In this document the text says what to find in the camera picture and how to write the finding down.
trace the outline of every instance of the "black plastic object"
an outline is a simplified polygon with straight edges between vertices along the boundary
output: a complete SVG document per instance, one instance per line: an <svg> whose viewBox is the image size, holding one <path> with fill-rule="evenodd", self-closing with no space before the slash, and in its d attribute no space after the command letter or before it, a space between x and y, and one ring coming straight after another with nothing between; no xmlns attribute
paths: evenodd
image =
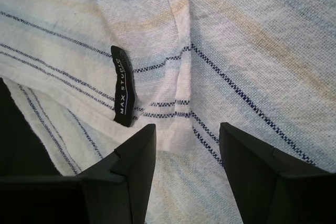
<svg viewBox="0 0 336 224"><path fill-rule="evenodd" d="M220 126L220 154L244 224L336 223L335 174Z"/></svg>
<svg viewBox="0 0 336 224"><path fill-rule="evenodd" d="M0 179L1 223L144 223L155 168L155 125L74 177Z"/></svg>
<svg viewBox="0 0 336 224"><path fill-rule="evenodd" d="M0 78L0 111L4 115L0 117L0 178L59 175L10 94Z"/></svg>

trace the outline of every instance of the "woven texture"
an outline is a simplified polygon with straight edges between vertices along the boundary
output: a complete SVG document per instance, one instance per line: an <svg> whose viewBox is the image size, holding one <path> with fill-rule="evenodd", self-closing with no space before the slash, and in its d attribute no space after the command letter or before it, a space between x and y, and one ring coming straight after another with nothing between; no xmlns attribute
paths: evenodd
<svg viewBox="0 0 336 224"><path fill-rule="evenodd" d="M241 223L220 122L336 172L336 0L1 0L0 74L57 169L77 174L147 123L147 223ZM109 47L128 54L115 122Z"/></svg>

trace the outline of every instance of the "black clothing label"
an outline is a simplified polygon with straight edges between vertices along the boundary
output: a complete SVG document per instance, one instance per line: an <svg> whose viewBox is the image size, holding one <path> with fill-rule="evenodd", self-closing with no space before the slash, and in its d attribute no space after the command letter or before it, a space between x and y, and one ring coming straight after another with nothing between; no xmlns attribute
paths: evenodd
<svg viewBox="0 0 336 224"><path fill-rule="evenodd" d="M115 85L114 120L121 125L129 127L132 122L132 113L135 104L135 90L132 67L124 50L111 47L112 59L117 73Z"/></svg>

